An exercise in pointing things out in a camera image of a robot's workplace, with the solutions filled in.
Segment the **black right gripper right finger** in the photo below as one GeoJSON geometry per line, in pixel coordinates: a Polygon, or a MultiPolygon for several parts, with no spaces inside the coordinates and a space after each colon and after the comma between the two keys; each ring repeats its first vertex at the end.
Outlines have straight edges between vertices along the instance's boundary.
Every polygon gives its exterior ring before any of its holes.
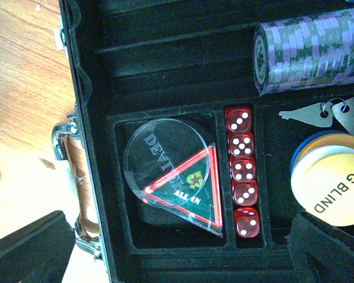
{"type": "Polygon", "coordinates": [[[354,282],[354,225],[338,228],[300,212],[288,249],[298,282],[354,282]]]}

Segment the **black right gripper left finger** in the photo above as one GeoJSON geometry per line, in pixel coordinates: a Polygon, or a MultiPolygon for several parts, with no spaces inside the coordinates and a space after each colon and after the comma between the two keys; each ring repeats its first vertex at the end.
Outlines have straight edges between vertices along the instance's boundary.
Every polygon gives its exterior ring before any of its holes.
{"type": "Polygon", "coordinates": [[[61,282],[75,234],[57,210],[0,239],[0,282],[61,282]]]}

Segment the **red die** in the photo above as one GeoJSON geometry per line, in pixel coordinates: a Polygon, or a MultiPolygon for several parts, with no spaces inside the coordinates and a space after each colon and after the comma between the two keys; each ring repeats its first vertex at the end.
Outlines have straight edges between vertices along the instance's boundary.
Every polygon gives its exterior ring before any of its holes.
{"type": "Polygon", "coordinates": [[[230,159],[231,178],[235,182],[245,183],[255,180],[256,170],[256,162],[253,157],[230,159]]]}
{"type": "Polygon", "coordinates": [[[238,183],[232,187],[232,202],[237,206],[254,206],[258,202],[258,183],[238,183]]]}
{"type": "Polygon", "coordinates": [[[261,221],[256,209],[252,207],[238,208],[234,211],[235,231],[239,237],[255,238],[259,235],[261,221]]]}
{"type": "Polygon", "coordinates": [[[255,150],[252,133],[237,133],[228,136],[228,151],[232,157],[245,158],[252,156],[255,150]]]}
{"type": "Polygon", "coordinates": [[[253,125],[252,111],[249,107],[228,107],[225,109],[227,133],[249,133],[253,125]]]}

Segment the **white dealer button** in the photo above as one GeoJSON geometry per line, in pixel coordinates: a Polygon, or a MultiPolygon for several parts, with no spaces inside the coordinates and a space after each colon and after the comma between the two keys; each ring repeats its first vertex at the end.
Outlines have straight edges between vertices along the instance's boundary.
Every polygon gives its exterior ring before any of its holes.
{"type": "Polygon", "coordinates": [[[333,226],[354,225],[354,136],[313,134],[295,150],[290,170],[291,190],[306,212],[333,226]]]}

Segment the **triangular all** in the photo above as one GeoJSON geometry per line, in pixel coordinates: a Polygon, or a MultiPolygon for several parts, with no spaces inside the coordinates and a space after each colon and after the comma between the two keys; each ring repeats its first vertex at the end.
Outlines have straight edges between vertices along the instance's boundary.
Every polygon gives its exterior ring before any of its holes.
{"type": "Polygon", "coordinates": [[[142,194],[145,203],[223,237],[215,143],[147,185],[142,194]]]}

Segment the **black poker set case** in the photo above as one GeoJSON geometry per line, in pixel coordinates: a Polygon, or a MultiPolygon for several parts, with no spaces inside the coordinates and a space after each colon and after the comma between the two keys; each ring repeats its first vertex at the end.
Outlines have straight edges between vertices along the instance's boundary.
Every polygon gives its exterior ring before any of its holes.
{"type": "Polygon", "coordinates": [[[258,23],[348,8],[343,1],[61,1],[77,117],[110,282],[298,282],[288,249],[302,212],[290,159],[315,132],[278,112],[354,97],[354,84],[259,95],[258,23]],[[251,108],[261,232],[235,233],[225,109],[251,108]],[[140,201],[122,171],[131,134],[162,117],[218,148],[224,236],[140,201]]]}

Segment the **silver case keys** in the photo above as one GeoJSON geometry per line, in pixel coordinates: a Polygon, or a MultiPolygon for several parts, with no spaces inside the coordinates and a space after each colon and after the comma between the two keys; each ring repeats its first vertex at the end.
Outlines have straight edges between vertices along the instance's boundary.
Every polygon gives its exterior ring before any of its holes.
{"type": "Polygon", "coordinates": [[[333,119],[354,136],[354,97],[333,98],[327,102],[315,103],[292,111],[280,111],[283,119],[297,120],[315,127],[332,127],[333,119]]]}

